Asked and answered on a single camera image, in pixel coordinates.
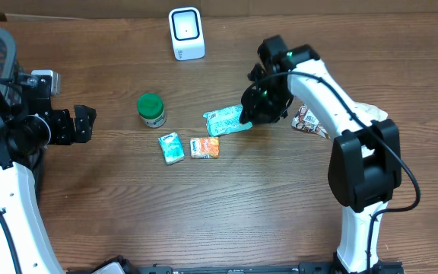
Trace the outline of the beige brown snack bag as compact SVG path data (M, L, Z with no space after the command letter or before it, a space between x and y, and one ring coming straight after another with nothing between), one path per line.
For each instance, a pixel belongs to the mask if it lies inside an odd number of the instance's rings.
M361 102L355 103L358 109L361 109L375 118L375 120L383 121L389 117L388 113L380 108ZM305 133L317 134L325 139L330 139L329 134L315 117L313 112L306 104L302 104L297 114L292 119L292 127Z

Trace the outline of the teal wet wipes pack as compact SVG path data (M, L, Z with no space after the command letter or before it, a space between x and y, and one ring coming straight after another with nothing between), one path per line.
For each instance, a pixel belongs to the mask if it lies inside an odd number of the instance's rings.
M251 129L251 122L240 122L242 111L243 106L237 104L235 106L204 113L203 117L206 119L206 129L208 130L208 134L212 137L218 137L220 135L228 135Z

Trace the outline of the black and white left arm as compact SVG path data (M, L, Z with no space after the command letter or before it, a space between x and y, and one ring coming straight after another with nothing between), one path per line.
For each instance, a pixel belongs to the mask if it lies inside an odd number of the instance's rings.
M0 78L0 272L63 273L41 218L33 169L49 145L89 142L97 113L54 110L56 75Z

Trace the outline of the teal tissue pack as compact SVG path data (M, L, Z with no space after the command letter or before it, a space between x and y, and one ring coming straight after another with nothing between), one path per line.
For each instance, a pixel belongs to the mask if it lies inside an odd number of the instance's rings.
M185 158L182 143L176 132L161 136L158 139L167 165L175 164Z

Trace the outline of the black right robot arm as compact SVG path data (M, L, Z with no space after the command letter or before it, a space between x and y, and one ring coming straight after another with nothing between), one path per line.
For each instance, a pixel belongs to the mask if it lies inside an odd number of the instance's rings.
M288 49L280 36L262 42L261 62L248 78L241 123L276 123L295 97L332 140L328 184L342 206L341 242L333 263L300 264L301 273L401 273L400 263L377 255L382 211L401 184L399 133L390 119L362 110L329 74L308 44Z

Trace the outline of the orange tissue pack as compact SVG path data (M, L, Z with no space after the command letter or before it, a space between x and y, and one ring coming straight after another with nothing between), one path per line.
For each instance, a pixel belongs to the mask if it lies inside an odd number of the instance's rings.
M190 139L191 157L199 159L219 158L219 138L201 137Z

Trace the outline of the green lid white jar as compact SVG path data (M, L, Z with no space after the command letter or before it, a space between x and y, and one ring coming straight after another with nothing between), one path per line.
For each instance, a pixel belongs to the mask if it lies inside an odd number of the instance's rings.
M163 101L154 93L145 93L139 97L137 111L145 125L150 128L161 127L167 119Z

